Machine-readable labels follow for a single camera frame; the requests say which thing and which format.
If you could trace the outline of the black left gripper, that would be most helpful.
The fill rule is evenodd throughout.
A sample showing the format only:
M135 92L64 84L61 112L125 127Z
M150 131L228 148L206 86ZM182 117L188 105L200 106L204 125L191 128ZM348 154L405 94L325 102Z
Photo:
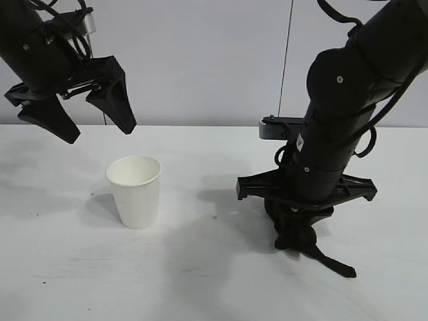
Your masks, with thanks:
M68 99L89 91L87 102L105 113L124 134L132 133L136 118L124 70L115 57L78 57L60 29L50 23L12 40L1 50L1 59L21 80L5 93L6 99L14 106L31 101L22 106L20 120L73 144L80 131L57 95Z

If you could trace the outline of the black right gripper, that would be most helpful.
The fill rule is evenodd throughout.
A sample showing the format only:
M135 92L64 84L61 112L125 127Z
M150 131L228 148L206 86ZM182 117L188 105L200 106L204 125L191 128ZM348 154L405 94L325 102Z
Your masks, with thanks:
M265 211L275 231L290 234L291 207L303 210L300 225L307 228L331 217L333 206L358 198L372 201L377 188L372 180L345 175L343 170L278 165L271 171L239 177L236 192L238 200L248 196L265 199Z

